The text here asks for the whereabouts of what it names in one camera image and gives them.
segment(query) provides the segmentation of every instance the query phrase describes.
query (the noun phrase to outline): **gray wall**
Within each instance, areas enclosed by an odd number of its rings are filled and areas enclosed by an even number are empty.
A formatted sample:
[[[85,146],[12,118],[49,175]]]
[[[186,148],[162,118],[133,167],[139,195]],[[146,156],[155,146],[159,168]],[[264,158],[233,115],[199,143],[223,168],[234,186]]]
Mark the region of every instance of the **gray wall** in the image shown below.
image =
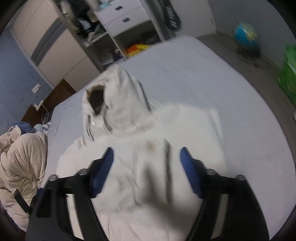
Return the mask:
[[[267,0],[209,0],[217,31],[232,36],[238,22],[250,23],[257,31],[262,54],[282,67],[286,44],[296,44],[291,30]]]
[[[37,83],[41,88],[33,94],[31,90]],[[31,104],[39,103],[51,91],[6,28],[0,36],[0,135],[20,121]]]

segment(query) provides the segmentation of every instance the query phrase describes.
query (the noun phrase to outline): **gray wooden floor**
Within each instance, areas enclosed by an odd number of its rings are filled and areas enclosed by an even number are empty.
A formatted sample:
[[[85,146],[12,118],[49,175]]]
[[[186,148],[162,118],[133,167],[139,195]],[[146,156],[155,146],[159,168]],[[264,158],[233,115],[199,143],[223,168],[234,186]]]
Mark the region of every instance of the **gray wooden floor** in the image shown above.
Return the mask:
[[[201,37],[199,40],[243,75],[262,96],[277,118],[296,163],[296,123],[293,116],[296,108],[277,84],[279,69],[264,57],[256,62],[258,67],[251,61],[245,61],[237,55],[232,38],[222,34]]]

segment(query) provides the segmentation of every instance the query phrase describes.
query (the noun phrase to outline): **globe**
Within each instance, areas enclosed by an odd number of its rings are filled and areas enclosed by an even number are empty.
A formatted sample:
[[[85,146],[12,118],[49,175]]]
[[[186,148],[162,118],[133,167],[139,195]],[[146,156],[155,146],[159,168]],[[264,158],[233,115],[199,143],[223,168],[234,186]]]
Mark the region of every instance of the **globe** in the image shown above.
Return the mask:
[[[247,23],[239,23],[234,28],[234,39],[238,47],[248,51],[259,49],[259,38],[253,27]]]

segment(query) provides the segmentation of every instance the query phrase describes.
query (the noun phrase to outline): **blue gripper pad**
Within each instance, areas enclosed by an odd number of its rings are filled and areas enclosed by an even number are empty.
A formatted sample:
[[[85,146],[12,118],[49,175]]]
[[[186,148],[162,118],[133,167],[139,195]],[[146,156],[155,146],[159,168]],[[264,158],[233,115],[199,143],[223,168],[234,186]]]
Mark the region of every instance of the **blue gripper pad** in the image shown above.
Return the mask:
[[[92,166],[96,166],[95,173],[91,177],[92,182],[92,197],[101,193],[109,171],[113,163],[114,153],[112,148],[108,148],[103,158],[95,160]]]
[[[193,192],[197,194],[199,198],[203,198],[204,191],[202,182],[205,176],[205,167],[202,162],[193,159],[186,147],[181,149],[180,160]]]

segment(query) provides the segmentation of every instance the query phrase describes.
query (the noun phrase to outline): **gray curved stripe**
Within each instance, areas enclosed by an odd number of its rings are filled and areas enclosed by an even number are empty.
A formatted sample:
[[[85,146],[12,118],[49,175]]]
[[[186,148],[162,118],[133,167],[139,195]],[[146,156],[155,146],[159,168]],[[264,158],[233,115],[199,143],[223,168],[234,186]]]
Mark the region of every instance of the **gray curved stripe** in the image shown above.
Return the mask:
[[[49,49],[65,30],[66,26],[59,18],[57,18],[48,28],[31,55],[31,59],[37,66],[41,63]]]

